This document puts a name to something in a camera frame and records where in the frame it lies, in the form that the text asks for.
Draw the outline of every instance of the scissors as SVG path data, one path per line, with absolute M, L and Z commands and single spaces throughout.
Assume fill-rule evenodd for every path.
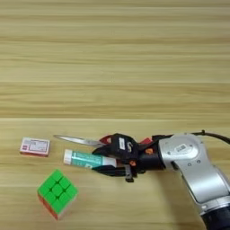
M 133 181 L 133 177 L 137 177 L 138 173 L 144 173 L 142 169 L 138 169 L 136 167 L 136 160 L 137 160 L 137 155 L 138 151 L 140 148 L 146 149 L 148 145 L 151 145 L 152 139 L 151 138 L 146 138 L 139 144 L 134 141 L 133 138 L 123 136 L 123 135 L 108 135 L 100 140 L 91 140 L 88 138 L 81 138 L 81 137 L 69 137 L 69 136 L 62 136 L 62 135 L 54 135 L 54 137 L 63 139 L 65 141 L 70 141 L 74 142 L 77 144 L 85 145 L 85 146 L 92 146 L 95 149 L 93 150 L 92 154 L 93 155 L 103 155 L 107 157 L 115 157 L 117 158 L 119 162 L 118 167 L 114 167 L 112 165 L 103 165 L 99 167 L 94 167 L 93 170 L 102 173 L 104 175 L 108 176 L 116 176 L 116 177 L 126 177 L 126 181 Z M 126 157 L 124 157 L 123 153 L 119 153 L 118 151 L 118 145 L 120 145 L 120 139 L 128 139 L 127 141 L 130 143 L 130 148 L 136 150 L 136 156 L 132 154 L 126 153 Z

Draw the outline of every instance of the toothpaste tube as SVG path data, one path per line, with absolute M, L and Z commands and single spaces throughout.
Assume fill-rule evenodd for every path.
M 64 164 L 72 164 L 85 168 L 94 168 L 102 165 L 117 167 L 117 160 L 102 155 L 89 155 L 67 149 L 64 155 Z

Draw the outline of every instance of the green cube face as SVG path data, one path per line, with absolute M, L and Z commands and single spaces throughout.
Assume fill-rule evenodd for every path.
M 38 188 L 44 205 L 56 219 L 60 218 L 77 193 L 77 188 L 60 170 L 55 170 Z

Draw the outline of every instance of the wooden table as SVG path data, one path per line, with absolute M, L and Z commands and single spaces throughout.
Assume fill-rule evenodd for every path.
M 181 176 L 135 183 L 63 165 L 54 134 L 230 134 L 229 0 L 0 0 L 0 223 L 4 230 L 205 229 Z M 49 158 L 19 154 L 51 139 Z M 230 148 L 204 138 L 230 177 Z M 36 190 L 54 169 L 79 189 L 56 221 Z

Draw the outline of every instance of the scissor blade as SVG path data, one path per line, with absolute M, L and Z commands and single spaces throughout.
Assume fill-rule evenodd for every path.
M 97 140 L 91 140 L 91 139 L 85 139 L 85 138 L 79 138 L 79 137 L 68 137 L 68 136 L 60 136 L 60 135 L 54 135 L 54 137 L 63 139 L 66 141 L 71 141 L 74 143 L 86 145 L 86 146 L 94 146 L 94 147 L 101 147 L 105 146 L 103 142 L 97 141 Z

